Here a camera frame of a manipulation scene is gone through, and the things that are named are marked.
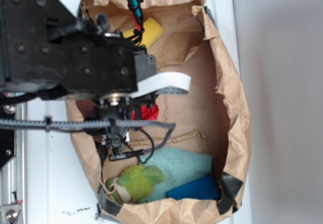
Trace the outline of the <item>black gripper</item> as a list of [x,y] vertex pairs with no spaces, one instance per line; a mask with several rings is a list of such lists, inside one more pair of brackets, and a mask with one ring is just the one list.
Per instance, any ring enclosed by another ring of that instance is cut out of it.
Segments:
[[103,127],[101,132],[105,135],[104,144],[110,151],[109,160],[117,161],[132,157],[140,157],[144,155],[144,150],[125,151],[126,135],[130,129],[142,131],[142,125],[135,125],[132,120],[132,114],[135,120],[142,120],[143,106],[151,108],[156,103],[156,94],[149,93],[138,98],[129,96],[110,98],[97,102],[99,119],[107,121],[109,125]]

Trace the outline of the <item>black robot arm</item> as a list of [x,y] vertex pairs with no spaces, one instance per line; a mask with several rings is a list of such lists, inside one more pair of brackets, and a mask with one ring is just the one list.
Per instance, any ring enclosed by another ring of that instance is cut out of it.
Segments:
[[156,91],[137,96],[139,83],[157,74],[154,56],[120,31],[110,32],[106,15],[73,16],[59,0],[1,0],[1,105],[60,99],[89,99],[99,111],[79,123],[1,118],[1,128],[104,136],[99,156],[112,161],[138,157],[124,150],[129,129],[147,121]]

